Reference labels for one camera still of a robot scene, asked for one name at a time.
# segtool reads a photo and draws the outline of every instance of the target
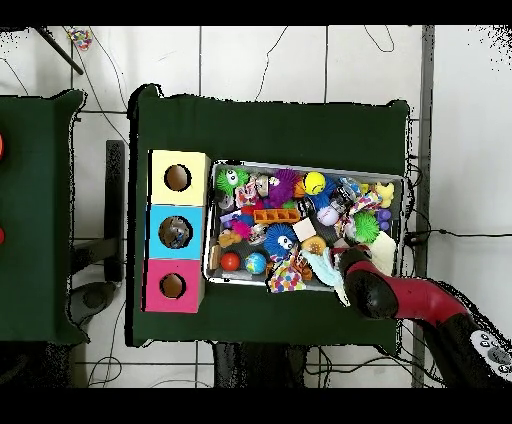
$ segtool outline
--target pink fuzzy toy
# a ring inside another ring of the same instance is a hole
[[[279,209],[293,197],[293,188],[300,176],[291,169],[280,169],[269,179],[267,208]]]
[[[249,227],[245,222],[234,220],[233,231],[246,240],[249,240],[249,237],[251,236],[251,227]]]

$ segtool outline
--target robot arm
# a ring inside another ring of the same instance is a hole
[[[453,295],[429,280],[386,276],[357,248],[336,250],[351,305],[368,318],[417,322],[448,387],[512,387],[511,356]]]

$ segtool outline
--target green table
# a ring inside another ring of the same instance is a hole
[[[0,341],[87,339],[66,315],[69,125],[82,101],[78,90],[0,97]]]
[[[409,108],[348,103],[283,104],[162,98],[140,87],[129,104],[126,337],[155,340],[380,345],[396,352],[396,321],[371,321],[343,308],[334,294],[269,294],[261,287],[207,284],[197,314],[141,312],[141,280],[149,149],[198,151],[234,159],[402,175]]]

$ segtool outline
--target red ball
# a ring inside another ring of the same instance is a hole
[[[240,258],[236,253],[224,253],[220,259],[220,265],[225,271],[236,271],[240,266]]]

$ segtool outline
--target purple fuzzy toy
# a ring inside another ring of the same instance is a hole
[[[267,204],[271,209],[280,209],[283,203],[293,197],[293,188],[300,179],[291,169],[280,169],[269,178]]]

